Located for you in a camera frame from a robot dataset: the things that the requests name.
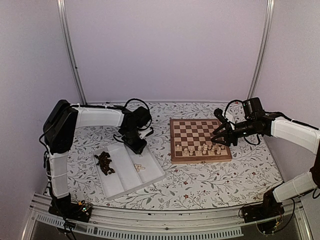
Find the wooden chessboard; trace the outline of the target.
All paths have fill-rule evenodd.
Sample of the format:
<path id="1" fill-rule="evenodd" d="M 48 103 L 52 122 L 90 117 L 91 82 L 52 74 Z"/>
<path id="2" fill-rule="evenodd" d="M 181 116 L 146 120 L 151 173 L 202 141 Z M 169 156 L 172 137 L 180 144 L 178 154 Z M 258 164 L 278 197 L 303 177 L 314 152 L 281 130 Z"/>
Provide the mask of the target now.
<path id="1" fill-rule="evenodd" d="M 216 149 L 215 155 L 209 155 L 208 149 L 207 155 L 196 155 L 198 146 L 202 146 L 203 150 L 203 144 L 212 144 L 212 148 L 215 148 L 216 143 L 212 143 L 211 138 L 213 131 L 221 125 L 218 119 L 171 119 L 169 125 L 172 164 L 206 164 L 232 160 L 230 148 L 227 146 L 221 149 L 220 154 L 217 154 Z M 176 150 L 176 145 L 180 145 L 180 150 Z M 185 148 L 188 148 L 188 155 L 183 155 Z M 189 156 L 191 148 L 194 148 L 193 156 Z"/>

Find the white divided tray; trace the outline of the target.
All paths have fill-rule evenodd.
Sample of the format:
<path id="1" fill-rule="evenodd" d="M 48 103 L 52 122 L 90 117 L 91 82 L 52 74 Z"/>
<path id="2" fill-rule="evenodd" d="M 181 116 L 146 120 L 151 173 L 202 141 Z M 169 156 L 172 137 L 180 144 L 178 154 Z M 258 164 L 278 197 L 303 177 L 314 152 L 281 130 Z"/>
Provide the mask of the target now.
<path id="1" fill-rule="evenodd" d="M 146 146 L 142 154 L 135 154 L 122 143 L 115 143 L 92 152 L 94 163 L 98 160 L 94 155 L 108 152 L 112 162 L 110 167 L 115 173 L 105 175 L 97 165 L 96 169 L 103 193 L 108 201 L 117 199 L 134 191 L 155 184 L 165 178 L 165 172 L 150 148 Z M 134 164 L 141 164 L 144 170 L 136 171 Z"/>

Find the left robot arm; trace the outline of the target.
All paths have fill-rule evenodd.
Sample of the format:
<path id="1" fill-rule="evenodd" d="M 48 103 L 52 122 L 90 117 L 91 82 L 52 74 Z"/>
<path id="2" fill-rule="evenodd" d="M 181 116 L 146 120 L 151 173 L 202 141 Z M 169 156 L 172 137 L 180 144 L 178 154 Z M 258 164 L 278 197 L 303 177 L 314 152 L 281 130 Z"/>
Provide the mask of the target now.
<path id="1" fill-rule="evenodd" d="M 87 127 L 118 128 L 113 138 L 135 154 L 141 154 L 147 145 L 146 137 L 154 133 L 149 106 L 144 102 L 135 110 L 124 105 L 81 105 L 61 99 L 54 106 L 43 125 L 39 142 L 45 147 L 44 167 L 51 188 L 55 209 L 63 216 L 74 213 L 69 202 L 67 163 L 75 132 Z"/>

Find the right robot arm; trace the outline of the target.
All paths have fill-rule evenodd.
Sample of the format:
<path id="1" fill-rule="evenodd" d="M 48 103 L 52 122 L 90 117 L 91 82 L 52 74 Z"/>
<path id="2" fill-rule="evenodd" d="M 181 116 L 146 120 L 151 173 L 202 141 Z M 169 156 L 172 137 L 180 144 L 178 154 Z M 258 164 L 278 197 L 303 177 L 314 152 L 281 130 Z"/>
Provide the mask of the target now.
<path id="1" fill-rule="evenodd" d="M 282 112 L 267 112 L 258 97 L 241 102 L 245 120 L 234 123 L 227 118 L 227 111 L 217 108 L 214 116 L 221 125 L 213 131 L 212 143 L 236 146 L 239 138 L 251 135 L 269 136 L 294 143 L 312 152 L 316 158 L 309 171 L 280 184 L 263 195 L 258 213 L 269 218 L 283 201 L 320 187 L 320 130 L 309 124 L 291 119 Z"/>

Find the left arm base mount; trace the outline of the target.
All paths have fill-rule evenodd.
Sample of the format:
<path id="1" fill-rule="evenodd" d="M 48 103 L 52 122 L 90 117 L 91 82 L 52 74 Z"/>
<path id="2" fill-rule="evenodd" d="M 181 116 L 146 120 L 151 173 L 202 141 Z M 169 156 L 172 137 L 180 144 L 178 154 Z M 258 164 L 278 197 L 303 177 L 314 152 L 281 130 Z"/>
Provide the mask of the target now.
<path id="1" fill-rule="evenodd" d="M 67 220 L 88 223 L 92 215 L 92 206 L 85 203 L 79 204 L 58 199 L 51 201 L 48 212 Z"/>

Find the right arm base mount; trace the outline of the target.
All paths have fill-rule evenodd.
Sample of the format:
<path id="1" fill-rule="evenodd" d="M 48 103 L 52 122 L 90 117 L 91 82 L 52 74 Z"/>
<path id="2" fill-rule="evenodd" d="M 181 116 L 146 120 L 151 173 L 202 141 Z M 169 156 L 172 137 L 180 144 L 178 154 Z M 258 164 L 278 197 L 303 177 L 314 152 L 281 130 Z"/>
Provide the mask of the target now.
<path id="1" fill-rule="evenodd" d="M 283 220 L 285 210 L 281 203 L 275 206 L 264 206 L 261 204 L 245 204 L 238 211 L 238 216 L 245 223 L 256 222 L 258 231 L 263 235 L 271 235 L 276 232 Z"/>

